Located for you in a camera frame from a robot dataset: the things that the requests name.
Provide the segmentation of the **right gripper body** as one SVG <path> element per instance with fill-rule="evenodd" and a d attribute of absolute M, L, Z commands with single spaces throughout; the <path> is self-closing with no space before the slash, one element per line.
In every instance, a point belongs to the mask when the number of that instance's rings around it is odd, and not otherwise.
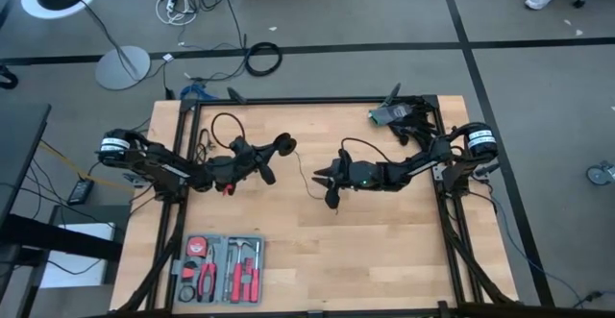
<path fill-rule="evenodd" d="M 339 190 L 378 190 L 380 188 L 380 169 L 375 163 L 365 160 L 353 161 L 346 150 L 338 151 L 339 157 L 332 161 L 334 175 L 329 178 L 333 185 L 327 188 L 325 202 L 329 208 L 338 208 Z"/>

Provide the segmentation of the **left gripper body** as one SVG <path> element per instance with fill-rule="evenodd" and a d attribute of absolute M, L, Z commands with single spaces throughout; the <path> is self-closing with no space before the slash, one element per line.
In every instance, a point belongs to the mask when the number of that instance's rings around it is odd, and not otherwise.
<path fill-rule="evenodd" d="M 276 182 L 273 170 L 269 167 L 269 160 L 263 159 L 263 153 L 258 150 L 259 147 L 250 145 L 243 136 L 238 136 L 230 144 L 234 158 L 231 163 L 230 177 L 225 181 L 225 186 L 236 186 L 239 181 L 245 180 L 253 172 L 259 172 L 268 185 Z"/>

